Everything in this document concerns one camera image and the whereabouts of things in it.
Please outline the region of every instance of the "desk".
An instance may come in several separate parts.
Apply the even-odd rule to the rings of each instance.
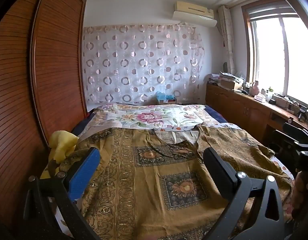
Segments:
[[[282,131],[283,123],[290,116],[294,118],[293,125],[308,130],[308,122],[298,121],[295,115],[278,106],[261,103],[250,95],[234,93],[216,85],[207,84],[205,101],[228,122],[237,124],[261,143],[273,130]]]

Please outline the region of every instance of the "circle patterned curtain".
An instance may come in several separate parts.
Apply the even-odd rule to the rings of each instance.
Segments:
[[[175,95],[178,103],[193,103],[199,98],[205,51],[194,27],[85,27],[82,47],[88,104],[151,105],[156,104],[158,91]]]

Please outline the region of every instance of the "wooden wardrobe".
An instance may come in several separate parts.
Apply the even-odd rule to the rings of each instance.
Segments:
[[[81,36],[86,0],[17,0],[0,22],[0,222],[17,223],[48,139],[86,115]]]

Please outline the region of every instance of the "navy blue blanket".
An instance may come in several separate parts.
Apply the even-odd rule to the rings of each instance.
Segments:
[[[220,123],[227,122],[221,114],[216,112],[213,108],[210,108],[208,105],[205,105],[205,111],[208,112],[209,115],[218,122]]]
[[[83,132],[85,126],[87,126],[88,122],[92,120],[94,115],[94,109],[92,109],[88,112],[87,116],[73,128],[71,133],[78,136],[81,132]]]

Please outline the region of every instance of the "bed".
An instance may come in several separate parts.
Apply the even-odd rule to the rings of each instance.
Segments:
[[[59,169],[67,171],[90,147],[100,150],[100,164],[76,203],[102,239],[201,239],[227,205],[202,164],[202,152],[210,146],[236,171],[252,178],[274,176],[285,220],[291,219],[292,174],[273,151],[213,109],[109,104],[92,112],[76,129],[75,152]],[[57,207],[55,216],[70,236]]]

